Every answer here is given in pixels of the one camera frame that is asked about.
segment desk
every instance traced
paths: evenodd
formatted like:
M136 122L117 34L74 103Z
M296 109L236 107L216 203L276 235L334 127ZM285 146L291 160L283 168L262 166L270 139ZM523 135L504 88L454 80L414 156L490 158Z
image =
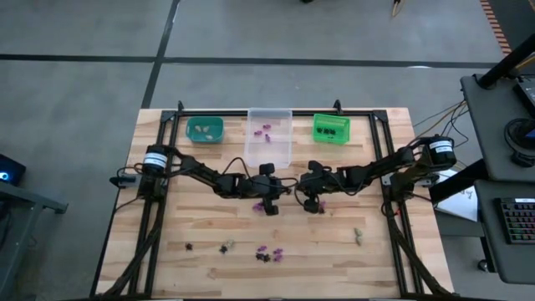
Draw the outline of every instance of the desk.
M473 185L475 179L535 182L533 168L511 162L512 149L503 138L503 128L516 118L531 118L512 88L515 79L499 79L493 89L481 88L474 76L461 79L470 116L483 159L430 189L433 201L445 200Z
M489 247L487 251L490 252L486 254L487 261L492 261L505 283L535 284L535 246L507 244L495 202L497 197L534 197L535 187L520 183L476 181L475 188Z
M128 166L143 160L155 142L161 110L142 110L135 127ZM395 148L414 138L407 109L388 109ZM293 118L293 162L276 176L307 172L311 159L331 166L366 165L375 161L369 121L351 117L347 145L312 140L311 117ZM187 118L180 118L177 146L182 153L222 171L243 154L247 117L224 117L225 139L220 145L193 145L185 136ZM231 171L243 172L236 164ZM135 197L124 189L117 206ZM421 189L417 193L425 194ZM154 298L368 298L399 295L390 236L380 213L380 184L375 181L357 196L321 196L326 214L311 215L293 195L276 201L279 215L265 217L252 211L258 200L225 200L191 178L170 182L161 234ZM96 292L103 293L120 276L134 255L143 201L115 214ZM450 274L432 205L420 199L407 202L416 251L431 273L452 290ZM364 233L364 244L354 242L354 227ZM236 242L226 255L218 252L228 239ZM186 243L193 244L187 252ZM260 245L284 249L282 263L262 263ZM410 269L404 260L407 282ZM139 290L143 288L141 277Z

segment white label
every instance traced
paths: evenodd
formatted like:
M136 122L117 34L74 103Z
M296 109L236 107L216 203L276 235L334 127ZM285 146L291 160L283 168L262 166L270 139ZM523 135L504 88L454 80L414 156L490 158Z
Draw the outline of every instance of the white label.
M160 160L155 160L155 159L145 159L143 161L143 164L152 164L152 165L156 165L156 166L160 166L160 167L163 167L163 168L166 168L166 164Z
M438 154L440 152L453 151L453 150L452 150L451 146L442 146L442 147L435 148L435 151Z
M535 199L520 198L515 199L515 202L535 202Z
M432 149L439 147L439 146L449 146L451 148L451 142L450 141L438 141L438 142L433 142L429 144L429 147Z

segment teal container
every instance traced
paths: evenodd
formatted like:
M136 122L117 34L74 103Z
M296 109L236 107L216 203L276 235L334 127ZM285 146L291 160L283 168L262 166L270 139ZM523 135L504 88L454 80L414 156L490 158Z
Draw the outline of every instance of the teal container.
M223 118L221 117L191 117L187 121L186 136L196 143L221 143L223 129Z

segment white paper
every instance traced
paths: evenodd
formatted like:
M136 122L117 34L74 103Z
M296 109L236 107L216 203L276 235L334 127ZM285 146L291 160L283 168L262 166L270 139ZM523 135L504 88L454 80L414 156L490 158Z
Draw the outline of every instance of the white paper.
M439 182L447 180L448 177L456 173L456 171L452 170L440 171L441 178ZM436 210L477 222L477 195L474 186L439 202Z

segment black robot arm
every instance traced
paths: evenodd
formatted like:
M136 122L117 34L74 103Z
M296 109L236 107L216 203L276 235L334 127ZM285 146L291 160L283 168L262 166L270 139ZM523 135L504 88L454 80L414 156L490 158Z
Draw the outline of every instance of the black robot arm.
M181 159L180 169L166 173L166 162L169 154ZM291 189L282 184L282 180L271 176L275 172L272 163L261 165L259 174L249 176L242 173L219 173L193 156L181 154L175 147L167 145L150 145L147 147L142 165L142 174L149 179L170 178L173 176L189 176L212 188L222 198L260 198L267 215L277 215L278 207L273 205L283 193L289 194Z
M420 158L415 158L415 150ZM310 161L310 172L301 175L296 189L302 191L307 200L303 208L307 212L321 211L318 195L324 193L345 192L354 196L365 189L379 177L387 176L390 180L389 199L403 201L411 196L414 183L434 171L443 171L456 164L453 153L453 140L434 136L413 140L401 147L396 153L386 156L367 166L338 167L332 172L329 166L322 166L317 161Z

